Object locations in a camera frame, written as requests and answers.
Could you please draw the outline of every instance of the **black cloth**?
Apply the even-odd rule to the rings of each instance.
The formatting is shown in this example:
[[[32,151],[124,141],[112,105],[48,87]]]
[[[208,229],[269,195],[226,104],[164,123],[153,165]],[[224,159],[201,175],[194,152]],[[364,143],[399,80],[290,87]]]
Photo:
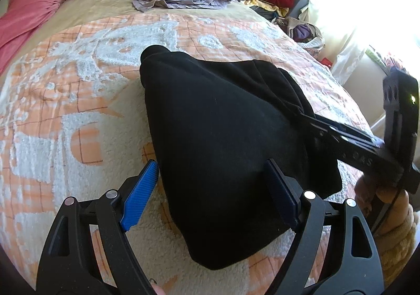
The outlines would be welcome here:
[[[265,19],[269,20],[270,22],[278,17],[278,13],[275,11],[267,11],[266,9],[263,9],[259,6],[251,6],[251,9],[253,9],[256,13],[258,13],[260,16],[264,17]]]
[[[321,197],[341,190],[337,160],[299,131],[297,115],[314,113],[285,70],[154,45],[140,77],[169,211],[197,263],[224,268],[288,229],[263,180],[267,159]]]

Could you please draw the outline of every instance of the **orange and white bedspread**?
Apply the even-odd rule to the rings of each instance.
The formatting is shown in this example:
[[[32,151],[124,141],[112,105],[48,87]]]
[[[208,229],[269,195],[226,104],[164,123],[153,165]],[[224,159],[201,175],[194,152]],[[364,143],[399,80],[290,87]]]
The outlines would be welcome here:
[[[146,13],[55,34],[11,67],[0,96],[0,243],[32,286],[64,198],[98,198],[154,157],[139,78],[140,54],[152,44],[203,60],[270,61],[290,72],[316,113],[369,131],[330,72],[263,20]],[[339,167],[343,191],[331,198],[343,201],[360,174]],[[92,236],[102,276],[112,282],[97,229]],[[287,231],[247,260],[207,270],[188,255],[161,187],[127,236],[145,274],[167,295],[264,294],[293,239]],[[308,282],[318,278],[327,237],[325,230]]]

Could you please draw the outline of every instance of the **black bracket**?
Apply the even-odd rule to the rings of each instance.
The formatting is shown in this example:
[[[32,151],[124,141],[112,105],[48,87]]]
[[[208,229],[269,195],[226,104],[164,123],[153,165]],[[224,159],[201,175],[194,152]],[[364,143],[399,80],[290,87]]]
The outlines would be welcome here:
[[[353,199],[322,200],[284,176],[273,159],[265,180],[283,221],[296,233],[290,250],[265,295],[379,295],[384,291],[381,261],[372,233]],[[324,225],[331,226],[320,279],[305,288]]]
[[[136,177],[99,199],[78,202],[68,197],[51,226],[39,261],[36,292],[43,295],[156,295],[144,275],[125,232],[138,222],[158,179],[158,164],[149,160]],[[106,259],[117,287],[102,281],[90,234],[98,225]]]

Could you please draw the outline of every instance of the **curtain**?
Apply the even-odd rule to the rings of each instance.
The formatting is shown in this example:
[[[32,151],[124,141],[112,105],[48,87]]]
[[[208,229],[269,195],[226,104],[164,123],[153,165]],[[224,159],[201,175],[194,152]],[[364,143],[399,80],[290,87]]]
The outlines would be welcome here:
[[[331,72],[340,84],[364,55],[383,7],[378,0],[309,0],[303,16],[320,28],[325,38],[320,58],[333,62]]]

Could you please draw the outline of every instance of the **pink blanket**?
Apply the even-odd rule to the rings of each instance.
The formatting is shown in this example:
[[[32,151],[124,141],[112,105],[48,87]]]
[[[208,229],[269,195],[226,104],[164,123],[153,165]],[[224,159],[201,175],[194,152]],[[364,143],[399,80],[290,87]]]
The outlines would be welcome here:
[[[32,34],[65,0],[10,0],[0,18],[0,74]]]

